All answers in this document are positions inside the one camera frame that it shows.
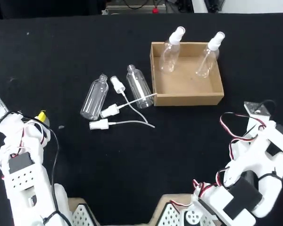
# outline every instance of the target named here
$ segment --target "black table surface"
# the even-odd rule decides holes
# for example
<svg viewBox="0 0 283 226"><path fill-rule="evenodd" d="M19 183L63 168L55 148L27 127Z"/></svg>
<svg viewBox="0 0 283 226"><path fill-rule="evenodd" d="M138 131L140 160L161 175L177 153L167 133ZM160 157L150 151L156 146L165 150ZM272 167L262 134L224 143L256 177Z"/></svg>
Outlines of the black table surface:
<svg viewBox="0 0 283 226"><path fill-rule="evenodd" d="M177 26L183 41L226 38L219 68L225 97L217 106L149 107L155 129L139 124L90 131L79 112L93 80L104 72L128 88L126 67L134 64L151 84L150 44ZM104 107L124 103L111 84ZM230 136L219 124L225 111L246 113L243 101L277 102L283 125L283 14L118 15L0 21L0 97L9 110L31 116L46 110L62 151L56 182L69 197L84 198L101 224L148 222L163 194L192 193L191 181L213 182L229 161ZM111 121L138 120L129 108ZM247 120L227 118L243 134ZM3 136L0 134L0 146ZM48 173L55 142L45 148ZM271 213L257 225L283 223L283 190ZM0 225L13 225L0 173Z"/></svg>

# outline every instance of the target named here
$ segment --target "cardboard box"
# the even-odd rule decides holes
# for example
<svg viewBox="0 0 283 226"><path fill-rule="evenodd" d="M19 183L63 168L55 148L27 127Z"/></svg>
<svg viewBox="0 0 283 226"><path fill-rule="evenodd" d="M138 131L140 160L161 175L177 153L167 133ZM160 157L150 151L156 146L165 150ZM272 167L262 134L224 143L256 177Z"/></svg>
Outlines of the cardboard box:
<svg viewBox="0 0 283 226"><path fill-rule="evenodd" d="M150 61L155 106L217 105L224 96L218 66L207 78L195 74L199 55L206 42L182 42L180 55L172 73L163 74L159 59L163 42L153 42Z"/></svg>

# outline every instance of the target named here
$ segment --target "plastic tube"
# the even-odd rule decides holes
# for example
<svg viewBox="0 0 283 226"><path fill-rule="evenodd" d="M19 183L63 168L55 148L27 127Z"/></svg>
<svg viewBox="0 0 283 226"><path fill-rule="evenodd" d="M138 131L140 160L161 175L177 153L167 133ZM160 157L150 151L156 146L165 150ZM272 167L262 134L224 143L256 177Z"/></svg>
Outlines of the plastic tube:
<svg viewBox="0 0 283 226"><path fill-rule="evenodd" d="M145 98L147 98L147 97L155 96L155 95L157 95L157 93L153 93L153 94L151 94L151 95L147 95L147 96L138 98L138 99L136 99L136 100L133 100L133 101L128 102L127 104L120 105L120 106L118 106L117 108L118 108L118 109L121 109L121 108L123 108L123 107L125 107L125 106L127 106L127 105L130 105L130 104L132 104L132 103L134 103L134 102L136 102L136 101L145 99Z"/></svg>
<svg viewBox="0 0 283 226"><path fill-rule="evenodd" d="M130 120L130 121L117 121L117 122L109 122L109 125L117 125L117 124L124 124L124 123L141 123L141 124L144 124L144 125L147 125L147 126L150 126L152 128L155 128L155 126L149 124L149 123L146 123L144 121L135 121L135 120Z"/></svg>
<svg viewBox="0 0 283 226"><path fill-rule="evenodd" d="M127 97L126 97L125 93L123 92L122 94L123 94L123 96L124 96L124 98L125 98L126 102L128 103L128 102L129 102L129 100L127 99ZM129 107L130 107L133 111L135 111L136 113L138 113L138 114L142 117L142 119L143 119L146 123L148 123L148 120L146 119L146 117L145 117L145 116L143 116L143 114L142 114L142 113L140 113L140 112L139 112L139 111L137 111L134 107L132 107L132 105L131 105L131 104L129 104Z"/></svg>

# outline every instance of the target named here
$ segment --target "red object in background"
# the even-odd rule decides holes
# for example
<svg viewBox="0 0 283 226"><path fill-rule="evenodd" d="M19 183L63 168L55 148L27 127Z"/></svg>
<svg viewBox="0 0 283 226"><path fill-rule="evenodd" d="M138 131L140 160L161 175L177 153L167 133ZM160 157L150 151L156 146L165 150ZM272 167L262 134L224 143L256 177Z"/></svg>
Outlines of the red object in background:
<svg viewBox="0 0 283 226"><path fill-rule="evenodd" d="M158 13L158 9L157 8L153 8L152 13Z"/></svg>

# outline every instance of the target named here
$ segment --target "empty plastic bottle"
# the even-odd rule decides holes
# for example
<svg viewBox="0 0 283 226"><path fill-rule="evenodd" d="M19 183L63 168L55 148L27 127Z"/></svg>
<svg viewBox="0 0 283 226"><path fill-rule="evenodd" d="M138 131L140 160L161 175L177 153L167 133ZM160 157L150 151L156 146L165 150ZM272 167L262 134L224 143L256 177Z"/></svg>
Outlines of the empty plastic bottle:
<svg viewBox="0 0 283 226"><path fill-rule="evenodd" d="M218 32L215 37L209 41L207 47L199 57L196 75L203 78L209 76L210 71L217 64L217 59L219 57L219 46L224 38L225 34L223 32Z"/></svg>
<svg viewBox="0 0 283 226"><path fill-rule="evenodd" d="M163 72L169 73L174 71L180 52L180 41L185 33L184 27L178 27L164 44L163 52L159 60L159 67Z"/></svg>
<svg viewBox="0 0 283 226"><path fill-rule="evenodd" d="M151 94L150 88L142 72L134 65L127 67L127 80L129 82L134 99L139 99ZM146 97L136 102L138 108L146 108L153 105L153 97Z"/></svg>
<svg viewBox="0 0 283 226"><path fill-rule="evenodd" d="M107 76L101 74L88 91L81 115L89 120L97 120L108 92Z"/></svg>

